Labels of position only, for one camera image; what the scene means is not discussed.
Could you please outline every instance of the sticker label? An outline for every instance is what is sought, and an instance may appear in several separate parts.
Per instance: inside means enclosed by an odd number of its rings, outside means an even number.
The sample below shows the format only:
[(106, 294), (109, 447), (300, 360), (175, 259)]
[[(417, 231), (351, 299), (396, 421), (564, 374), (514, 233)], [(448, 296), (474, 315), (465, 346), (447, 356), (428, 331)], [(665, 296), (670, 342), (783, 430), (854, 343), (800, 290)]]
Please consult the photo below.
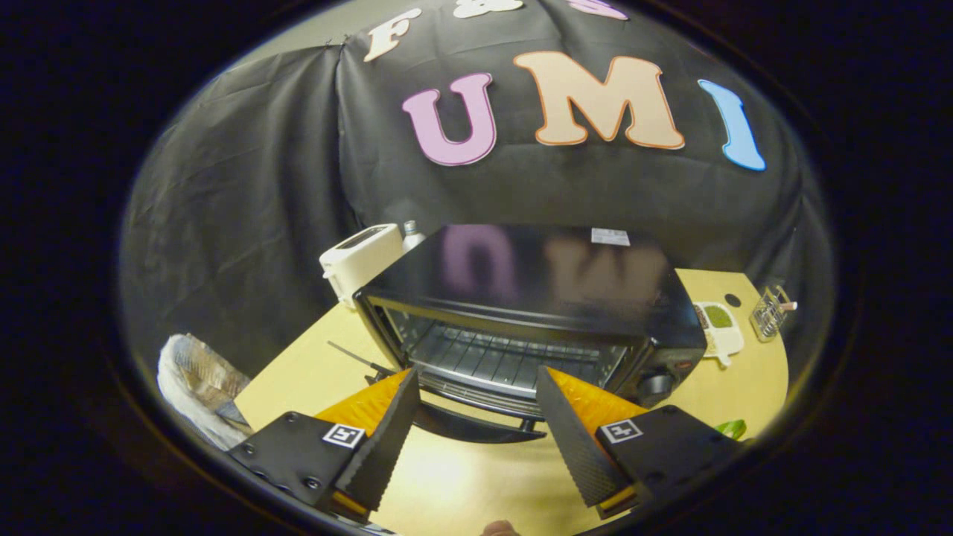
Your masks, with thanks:
[(364, 437), (364, 428), (335, 424), (333, 428), (328, 430), (327, 434), (324, 434), (323, 439), (328, 443), (339, 444), (354, 450), (357, 442), (359, 442), (362, 437)]
[(593, 227), (594, 244), (610, 244), (614, 246), (631, 246), (629, 234), (615, 229), (599, 229)]
[(605, 433), (605, 437), (609, 438), (609, 443), (622, 443), (623, 441), (629, 441), (642, 435), (642, 431), (639, 430), (639, 427), (636, 426), (631, 419), (606, 424), (599, 428)]

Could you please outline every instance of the oven top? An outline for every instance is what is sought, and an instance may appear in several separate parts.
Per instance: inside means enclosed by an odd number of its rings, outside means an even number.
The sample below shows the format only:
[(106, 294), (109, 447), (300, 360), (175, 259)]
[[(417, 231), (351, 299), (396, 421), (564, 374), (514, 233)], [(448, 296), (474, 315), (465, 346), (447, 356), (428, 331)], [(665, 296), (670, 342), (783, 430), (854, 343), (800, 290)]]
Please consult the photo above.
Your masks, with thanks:
[(632, 231), (450, 225), (372, 279), (362, 294), (463, 316), (705, 345), (665, 254)]

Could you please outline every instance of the black cloth backdrop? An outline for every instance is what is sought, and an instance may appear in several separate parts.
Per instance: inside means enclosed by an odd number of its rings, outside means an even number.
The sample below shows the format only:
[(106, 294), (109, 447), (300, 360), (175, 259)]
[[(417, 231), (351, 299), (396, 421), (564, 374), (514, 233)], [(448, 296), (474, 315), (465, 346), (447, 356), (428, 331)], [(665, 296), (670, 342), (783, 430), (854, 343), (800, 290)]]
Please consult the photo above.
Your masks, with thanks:
[[(832, 318), (834, 244), (817, 172), (779, 109), (685, 36), (624, 7), (625, 23), (564, 0), (470, 19), (453, 17), (453, 2), (417, 6), (399, 45), (376, 60), (363, 61), (362, 32), (237, 67), (158, 137), (120, 252), (129, 342), (145, 371), (154, 374), (169, 335), (189, 332), (254, 376), (336, 303), (322, 252), (360, 228), (415, 219), (425, 234), (484, 222), (639, 229), (678, 267), (783, 283), (801, 305), (784, 333), (797, 379)], [(565, 52), (600, 80), (615, 56), (656, 63), (685, 147), (639, 147), (622, 130), (606, 142), (578, 112), (585, 142), (538, 143), (536, 83), (513, 63), (535, 51)], [(493, 77), (497, 144), (474, 164), (437, 165), (401, 104), (440, 90), (444, 132), (465, 139), (470, 123), (448, 86), (473, 72)], [(722, 154), (724, 125), (699, 79), (741, 98), (765, 171)], [(626, 112), (623, 129), (630, 121)]]

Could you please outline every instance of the oven control knob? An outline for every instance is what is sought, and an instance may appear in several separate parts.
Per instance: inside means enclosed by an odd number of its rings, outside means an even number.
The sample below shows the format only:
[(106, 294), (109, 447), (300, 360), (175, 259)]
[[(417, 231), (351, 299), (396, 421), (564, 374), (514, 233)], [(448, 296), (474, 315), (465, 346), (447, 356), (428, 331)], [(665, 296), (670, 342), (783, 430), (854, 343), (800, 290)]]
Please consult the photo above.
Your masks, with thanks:
[(668, 374), (659, 374), (649, 376), (639, 382), (638, 395), (639, 405), (642, 407), (652, 407), (653, 405), (665, 400), (672, 394), (675, 386), (675, 379)]

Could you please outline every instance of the white toaster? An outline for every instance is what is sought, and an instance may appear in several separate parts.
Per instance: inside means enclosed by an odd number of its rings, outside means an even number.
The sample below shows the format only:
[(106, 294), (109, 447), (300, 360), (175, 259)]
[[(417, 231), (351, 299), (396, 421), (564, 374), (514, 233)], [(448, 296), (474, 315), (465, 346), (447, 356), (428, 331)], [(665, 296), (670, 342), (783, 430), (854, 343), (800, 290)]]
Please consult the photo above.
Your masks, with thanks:
[(396, 224), (369, 227), (321, 254), (324, 278), (335, 289), (338, 301), (354, 309), (354, 292), (403, 255)]

